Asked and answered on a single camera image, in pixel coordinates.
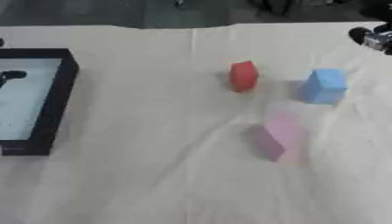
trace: table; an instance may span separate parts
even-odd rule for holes
[[[68,47],[81,72],[50,157],[0,159],[8,224],[388,223],[392,58],[354,44],[374,23],[238,24],[211,29],[4,27],[8,47]],[[225,82],[253,60],[253,94]],[[338,106],[291,90],[344,69]],[[309,131],[301,164],[259,154],[251,132],[277,111]]]

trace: foam block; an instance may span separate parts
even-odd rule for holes
[[[347,91],[347,81],[339,69],[318,69],[313,71],[304,86],[304,99],[309,103],[333,104]]]
[[[230,83],[235,92],[247,92],[255,88],[258,76],[252,61],[235,63],[231,66]]]
[[[289,116],[281,114],[269,119],[261,127],[259,144],[265,156],[276,162],[284,153],[298,151],[304,137],[303,128]]]

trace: red cube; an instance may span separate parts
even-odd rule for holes
[[[256,87],[259,74],[252,61],[235,63],[231,66],[230,83],[235,92],[246,92]]]

